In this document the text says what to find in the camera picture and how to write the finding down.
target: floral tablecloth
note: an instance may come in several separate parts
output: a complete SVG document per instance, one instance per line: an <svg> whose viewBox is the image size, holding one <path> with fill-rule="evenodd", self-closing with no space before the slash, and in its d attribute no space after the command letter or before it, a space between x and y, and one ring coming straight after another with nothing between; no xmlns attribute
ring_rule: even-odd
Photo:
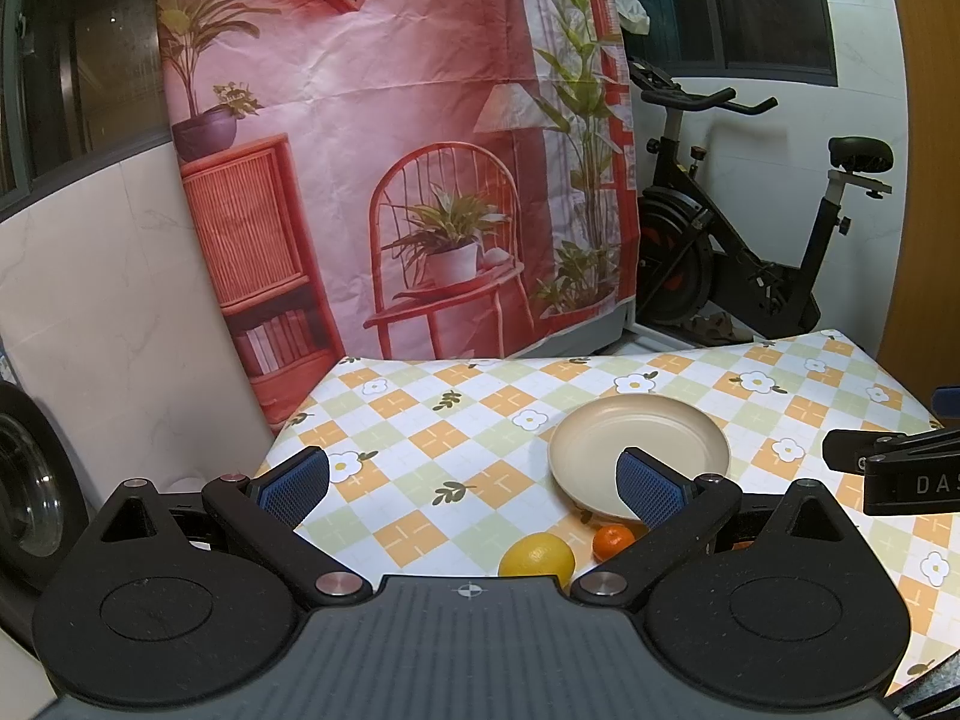
<svg viewBox="0 0 960 720"><path fill-rule="evenodd" d="M330 492L298 533L364 574L496 574L504 551L549 531L593 565L599 522L553 482L547 442L579 405L658 392L710 415L733 450L728 475L749 493L823 481L870 542L910 610L895 683L960 647L960 527L951 514L866 517L863 480L820 457L833 428L918 433L939 425L841 334L677 354L544 360L397 362L344 358L311 392L267 456L306 445L330 459Z"/></svg>

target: exercise bike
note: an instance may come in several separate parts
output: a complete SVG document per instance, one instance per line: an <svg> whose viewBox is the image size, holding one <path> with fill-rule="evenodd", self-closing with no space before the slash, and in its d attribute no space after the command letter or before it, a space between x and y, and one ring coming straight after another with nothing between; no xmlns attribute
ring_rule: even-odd
<svg viewBox="0 0 960 720"><path fill-rule="evenodd" d="M851 220L840 218L840 200L848 184L881 199L893 188L858 173L880 173L894 165L890 146L873 138L830 138L827 191L799 268L761 260L739 236L717 204L696 181L707 156L690 149L693 163L680 165L683 113L722 108L757 116L775 108L776 98L758 105L733 103L736 91L691 95L663 71L645 62L631 62L630 77L645 103L666 108L661 138L651 138L647 151L656 154L653 185L640 198L640 265L637 269L637 317L648 324L677 325L712 301L765 338L808 333L820 320L813 298L814 282L823 264L833 230L846 235Z"/></svg>

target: printed fabric backdrop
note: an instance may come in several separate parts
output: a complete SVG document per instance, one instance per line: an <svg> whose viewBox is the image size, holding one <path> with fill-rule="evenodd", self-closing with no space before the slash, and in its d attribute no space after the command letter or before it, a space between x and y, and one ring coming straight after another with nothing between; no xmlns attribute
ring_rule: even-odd
<svg viewBox="0 0 960 720"><path fill-rule="evenodd" d="M613 0L157 0L184 189L272 428L344 354L506 357L635 293Z"/></svg>

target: chair backrest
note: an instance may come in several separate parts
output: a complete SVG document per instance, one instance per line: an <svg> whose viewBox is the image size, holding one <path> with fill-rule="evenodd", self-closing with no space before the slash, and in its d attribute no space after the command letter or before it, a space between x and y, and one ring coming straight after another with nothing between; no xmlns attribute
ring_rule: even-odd
<svg viewBox="0 0 960 720"><path fill-rule="evenodd" d="M373 191L370 206L371 272L376 309L384 308L384 286L409 289L424 280L424 260L410 250L385 248L415 228L408 211L412 206L438 207L434 189L450 194L477 194L507 220L483 234L482 251L502 248L518 255L520 204L510 170L495 154L473 143L431 143L398 160Z"/></svg>

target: exercise bike seat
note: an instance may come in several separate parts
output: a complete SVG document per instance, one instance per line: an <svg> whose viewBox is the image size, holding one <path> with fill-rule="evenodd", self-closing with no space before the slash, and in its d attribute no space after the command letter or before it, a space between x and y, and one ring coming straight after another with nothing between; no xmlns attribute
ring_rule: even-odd
<svg viewBox="0 0 960 720"><path fill-rule="evenodd" d="M830 165L848 172L887 172L894 167L894 152L875 138L830 138Z"/></svg>

